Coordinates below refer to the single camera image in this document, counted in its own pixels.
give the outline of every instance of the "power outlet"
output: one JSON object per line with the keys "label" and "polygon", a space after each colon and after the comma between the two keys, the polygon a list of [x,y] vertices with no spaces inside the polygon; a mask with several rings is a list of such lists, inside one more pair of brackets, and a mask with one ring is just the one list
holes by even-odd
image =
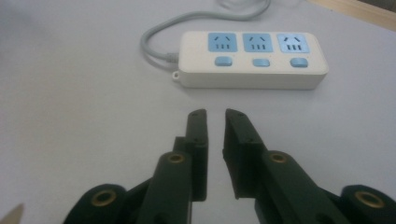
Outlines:
{"label": "power outlet", "polygon": [[211,52],[237,52],[236,35],[233,33],[209,33],[207,38]]}
{"label": "power outlet", "polygon": [[269,34],[243,34],[246,52],[272,52],[273,46]]}
{"label": "power outlet", "polygon": [[173,80],[190,88],[312,90],[328,71],[309,33],[191,31],[181,38]]}
{"label": "power outlet", "polygon": [[284,53],[309,53],[305,36],[301,34],[278,34],[277,41]]}

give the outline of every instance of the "gray table surface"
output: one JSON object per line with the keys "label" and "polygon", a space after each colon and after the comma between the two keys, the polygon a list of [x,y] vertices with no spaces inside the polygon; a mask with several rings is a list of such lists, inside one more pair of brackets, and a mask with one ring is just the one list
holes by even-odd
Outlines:
{"label": "gray table surface", "polygon": [[268,148],[289,153],[316,183],[353,184],[396,199],[396,33],[305,1],[274,0],[255,21],[188,21],[154,36],[177,51],[183,32],[314,34],[330,72],[313,91],[184,89],[175,65],[145,57],[139,38],[214,0],[0,0],[0,217],[24,203],[23,224],[62,223],[88,189],[151,177],[208,114],[208,197],[192,223],[259,223],[237,201],[222,159],[224,113],[246,113]]}

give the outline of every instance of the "white cable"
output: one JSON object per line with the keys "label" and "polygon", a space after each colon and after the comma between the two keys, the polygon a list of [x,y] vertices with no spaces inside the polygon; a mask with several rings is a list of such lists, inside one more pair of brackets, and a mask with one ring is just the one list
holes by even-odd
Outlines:
{"label": "white cable", "polygon": [[143,51],[145,51],[148,55],[154,58],[165,60],[169,63],[177,63],[178,53],[157,52],[149,47],[149,39],[153,35],[160,32],[161,30],[187,20],[212,18],[212,19],[226,20],[226,21],[249,21],[254,17],[261,15],[270,6],[271,0],[264,0],[264,1],[265,3],[262,5],[262,7],[259,7],[259,9],[256,10],[255,12],[246,15],[234,15],[234,14],[210,12],[210,11],[195,11],[195,12],[182,14],[180,16],[174,17],[169,21],[165,21],[159,25],[156,25],[151,29],[147,30],[145,33],[143,33],[142,37],[140,38],[140,46],[143,49]]}

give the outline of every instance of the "white power strip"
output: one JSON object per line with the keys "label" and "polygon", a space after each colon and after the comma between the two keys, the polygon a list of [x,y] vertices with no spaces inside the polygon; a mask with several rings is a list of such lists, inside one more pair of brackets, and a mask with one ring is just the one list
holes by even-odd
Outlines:
{"label": "white power strip", "polygon": [[308,33],[187,32],[173,79],[190,88],[312,90],[328,71]]}

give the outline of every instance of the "blue outlet socket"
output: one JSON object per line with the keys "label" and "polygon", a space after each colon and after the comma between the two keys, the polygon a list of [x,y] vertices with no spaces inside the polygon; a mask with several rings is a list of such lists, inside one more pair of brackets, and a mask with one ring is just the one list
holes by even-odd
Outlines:
{"label": "blue outlet socket", "polygon": [[246,52],[273,52],[269,34],[243,34]]}
{"label": "blue outlet socket", "polygon": [[278,34],[277,42],[284,53],[309,53],[305,36],[300,34]]}
{"label": "blue outlet socket", "polygon": [[211,52],[237,52],[236,35],[233,33],[209,33],[208,47]]}

